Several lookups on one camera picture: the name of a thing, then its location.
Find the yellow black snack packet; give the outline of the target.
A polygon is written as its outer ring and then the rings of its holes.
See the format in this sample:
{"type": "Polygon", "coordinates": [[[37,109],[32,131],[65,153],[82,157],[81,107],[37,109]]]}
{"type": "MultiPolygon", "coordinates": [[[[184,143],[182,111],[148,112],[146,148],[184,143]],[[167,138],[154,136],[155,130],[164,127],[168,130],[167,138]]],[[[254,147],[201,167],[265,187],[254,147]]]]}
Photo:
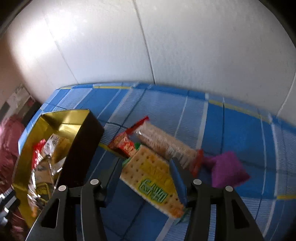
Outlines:
{"type": "Polygon", "coordinates": [[[66,158],[51,163],[51,156],[39,156],[34,163],[28,184],[28,202],[32,212],[39,212],[48,203],[66,158]]]}

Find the beige round pastry packet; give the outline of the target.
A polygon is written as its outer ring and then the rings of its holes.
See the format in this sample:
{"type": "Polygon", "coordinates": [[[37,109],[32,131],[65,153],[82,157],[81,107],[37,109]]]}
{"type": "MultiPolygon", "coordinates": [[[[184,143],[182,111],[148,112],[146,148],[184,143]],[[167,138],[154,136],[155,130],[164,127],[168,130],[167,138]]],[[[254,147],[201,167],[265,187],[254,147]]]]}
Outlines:
{"type": "Polygon", "coordinates": [[[51,163],[55,164],[68,154],[71,143],[67,138],[52,134],[41,150],[42,156],[50,156],[51,163]]]}

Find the green yellow cracker pack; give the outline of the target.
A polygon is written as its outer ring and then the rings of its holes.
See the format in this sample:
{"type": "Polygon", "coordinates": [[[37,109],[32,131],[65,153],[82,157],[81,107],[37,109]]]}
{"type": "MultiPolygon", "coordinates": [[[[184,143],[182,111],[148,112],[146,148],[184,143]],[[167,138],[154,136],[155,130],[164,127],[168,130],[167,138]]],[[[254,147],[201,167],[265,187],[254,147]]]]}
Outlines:
{"type": "Polygon", "coordinates": [[[141,145],[125,162],[120,179],[168,217],[184,215],[185,207],[179,201],[168,162],[148,147],[141,145]]]}

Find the red foil snack packet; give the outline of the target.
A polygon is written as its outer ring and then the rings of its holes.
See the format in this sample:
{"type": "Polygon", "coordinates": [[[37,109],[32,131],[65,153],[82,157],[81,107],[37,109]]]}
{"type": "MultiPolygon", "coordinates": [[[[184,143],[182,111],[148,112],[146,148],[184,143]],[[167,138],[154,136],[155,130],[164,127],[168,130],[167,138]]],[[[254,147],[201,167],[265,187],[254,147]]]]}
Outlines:
{"type": "Polygon", "coordinates": [[[36,166],[42,161],[42,149],[46,144],[46,140],[42,139],[38,143],[33,145],[33,153],[32,153],[32,160],[31,160],[31,169],[35,169],[36,166]]]}

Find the purple snack packet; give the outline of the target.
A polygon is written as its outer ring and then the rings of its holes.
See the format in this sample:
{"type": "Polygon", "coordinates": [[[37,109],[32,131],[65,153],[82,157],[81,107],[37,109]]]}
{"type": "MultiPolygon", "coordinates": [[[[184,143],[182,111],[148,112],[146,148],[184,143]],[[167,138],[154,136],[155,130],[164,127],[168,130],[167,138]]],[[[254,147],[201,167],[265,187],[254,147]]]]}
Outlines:
{"type": "Polygon", "coordinates": [[[215,157],[205,157],[203,165],[211,171],[212,187],[236,187],[250,179],[234,152],[225,152],[215,157]]]}

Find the black and gold box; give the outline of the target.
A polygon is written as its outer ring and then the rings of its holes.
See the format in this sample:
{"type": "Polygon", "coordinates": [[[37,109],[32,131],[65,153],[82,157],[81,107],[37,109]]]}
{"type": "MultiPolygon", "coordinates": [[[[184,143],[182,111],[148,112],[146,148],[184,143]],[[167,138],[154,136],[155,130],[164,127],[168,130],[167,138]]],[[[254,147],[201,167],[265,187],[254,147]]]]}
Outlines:
{"type": "Polygon", "coordinates": [[[36,220],[27,198],[33,145],[42,139],[47,140],[53,133],[67,138],[71,144],[57,184],[73,188],[84,185],[104,128],[89,109],[61,110],[40,115],[16,161],[12,182],[16,197],[20,200],[18,209],[29,227],[36,220]]]}

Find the pink cloth bundle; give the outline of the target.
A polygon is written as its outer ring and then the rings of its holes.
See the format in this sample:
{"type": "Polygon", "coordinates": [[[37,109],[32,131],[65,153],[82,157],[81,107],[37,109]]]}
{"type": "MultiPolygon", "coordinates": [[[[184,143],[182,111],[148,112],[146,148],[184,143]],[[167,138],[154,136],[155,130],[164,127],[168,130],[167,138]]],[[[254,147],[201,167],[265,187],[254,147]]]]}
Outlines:
{"type": "Polygon", "coordinates": [[[12,175],[19,156],[18,140],[25,127],[17,115],[1,123],[1,193],[10,188],[12,175]]]}

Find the red-ended biscuit roll pack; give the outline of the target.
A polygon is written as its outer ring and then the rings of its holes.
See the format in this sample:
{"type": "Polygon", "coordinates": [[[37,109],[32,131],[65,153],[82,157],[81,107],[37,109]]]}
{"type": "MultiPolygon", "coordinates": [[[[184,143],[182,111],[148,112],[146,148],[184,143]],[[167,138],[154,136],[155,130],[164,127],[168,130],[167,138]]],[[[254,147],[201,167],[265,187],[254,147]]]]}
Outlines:
{"type": "Polygon", "coordinates": [[[177,138],[152,125],[145,116],[124,132],[117,134],[108,144],[108,148],[121,156],[130,158],[137,149],[131,136],[146,145],[166,160],[177,158],[184,169],[189,169],[193,177],[197,177],[202,166],[203,150],[194,150],[177,138]]]}

